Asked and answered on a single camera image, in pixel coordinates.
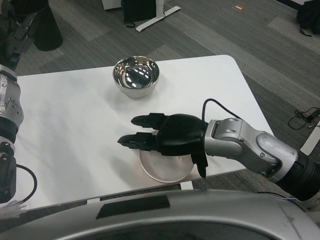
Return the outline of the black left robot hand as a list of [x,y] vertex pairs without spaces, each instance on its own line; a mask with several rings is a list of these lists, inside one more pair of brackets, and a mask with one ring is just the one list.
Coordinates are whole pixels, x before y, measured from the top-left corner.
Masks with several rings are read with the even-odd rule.
[[47,0],[3,0],[0,10],[0,64],[15,71],[34,42]]

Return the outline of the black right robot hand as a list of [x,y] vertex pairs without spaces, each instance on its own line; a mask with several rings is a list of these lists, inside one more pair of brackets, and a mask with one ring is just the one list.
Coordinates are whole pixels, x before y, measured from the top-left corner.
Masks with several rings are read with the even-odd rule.
[[156,130],[157,134],[137,132],[124,135],[117,141],[119,144],[129,149],[157,151],[169,157],[190,155],[199,175],[202,178],[207,176],[208,161],[204,136],[208,123],[193,115],[163,113],[139,115],[134,117],[131,123]]

